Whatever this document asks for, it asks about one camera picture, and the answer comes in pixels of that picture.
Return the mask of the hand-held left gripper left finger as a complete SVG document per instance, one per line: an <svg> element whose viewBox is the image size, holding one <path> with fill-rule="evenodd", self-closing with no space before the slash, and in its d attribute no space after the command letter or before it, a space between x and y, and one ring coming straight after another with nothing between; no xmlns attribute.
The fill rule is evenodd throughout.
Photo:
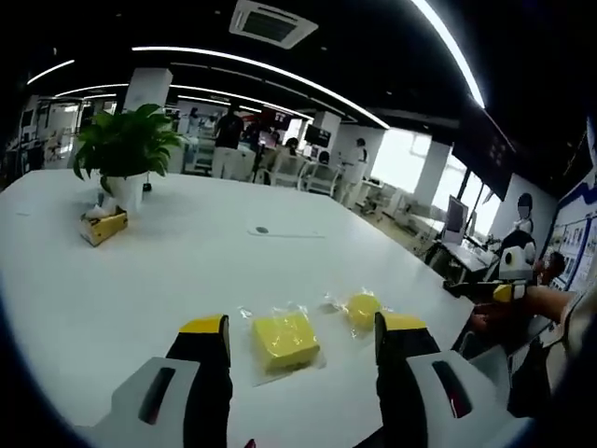
<svg viewBox="0 0 597 448"><path fill-rule="evenodd" d="M225 447L232 398L229 317L181 327L113 392L108 413L77 432L90 447Z"/></svg>

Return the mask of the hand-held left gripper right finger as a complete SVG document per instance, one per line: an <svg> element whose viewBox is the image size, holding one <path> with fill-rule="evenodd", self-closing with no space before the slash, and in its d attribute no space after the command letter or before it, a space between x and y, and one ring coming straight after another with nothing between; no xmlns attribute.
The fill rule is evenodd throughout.
<svg viewBox="0 0 597 448"><path fill-rule="evenodd" d="M374 324L385 446L508 447L530 425L507 409L501 349L467 360L415 316L378 312Z"/></svg>

